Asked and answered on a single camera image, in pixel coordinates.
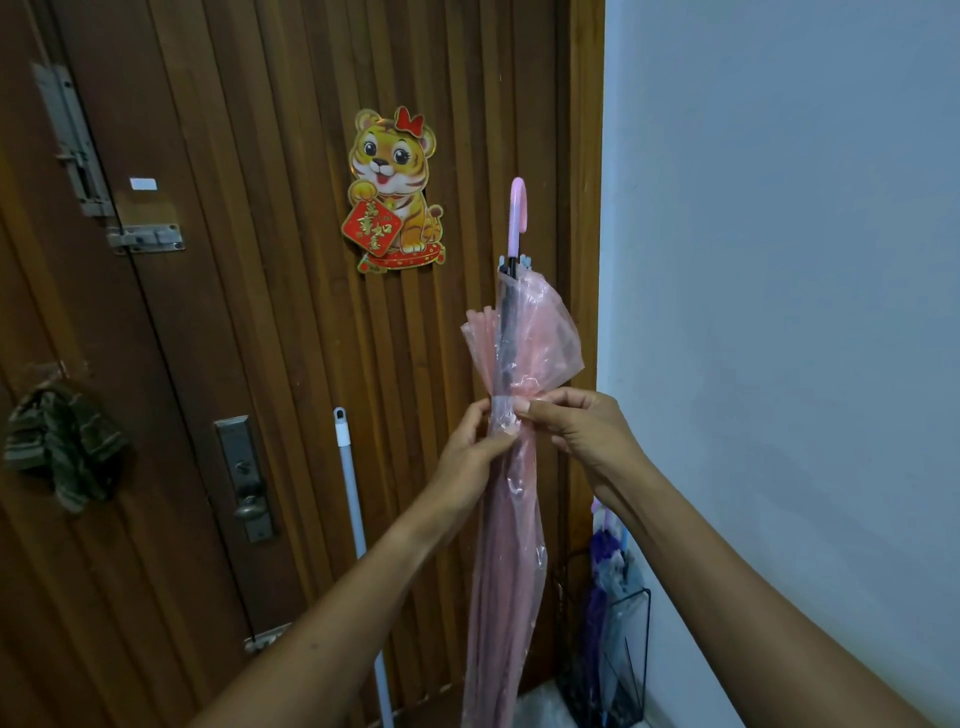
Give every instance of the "person's right arm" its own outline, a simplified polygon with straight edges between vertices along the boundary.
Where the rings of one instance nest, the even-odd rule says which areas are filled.
[[[740,558],[647,458],[616,400],[564,388],[516,411],[584,464],[747,726],[930,726]]]

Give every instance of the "tiger decoration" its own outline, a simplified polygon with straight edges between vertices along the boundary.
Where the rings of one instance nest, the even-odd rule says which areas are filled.
[[[393,119],[361,109],[355,124],[349,162],[356,179],[348,189],[353,210],[343,232],[366,251],[358,270],[382,273],[443,263],[444,209],[429,206],[423,194],[428,160],[437,149],[433,130],[406,107],[397,109]]]

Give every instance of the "red bow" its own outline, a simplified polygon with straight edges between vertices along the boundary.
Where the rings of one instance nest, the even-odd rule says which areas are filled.
[[[396,127],[402,132],[409,132],[417,139],[423,134],[423,116],[410,118],[410,111],[406,107],[396,110]]]

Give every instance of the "person's left arm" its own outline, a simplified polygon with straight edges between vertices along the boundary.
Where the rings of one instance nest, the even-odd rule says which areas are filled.
[[[420,497],[191,728],[340,726],[423,564],[460,530],[490,463],[515,435],[477,441],[488,401],[467,410]]]

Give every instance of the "white sticker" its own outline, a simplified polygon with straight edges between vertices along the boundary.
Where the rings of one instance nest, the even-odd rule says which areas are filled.
[[[133,189],[156,190],[156,180],[152,177],[131,177],[130,186]]]

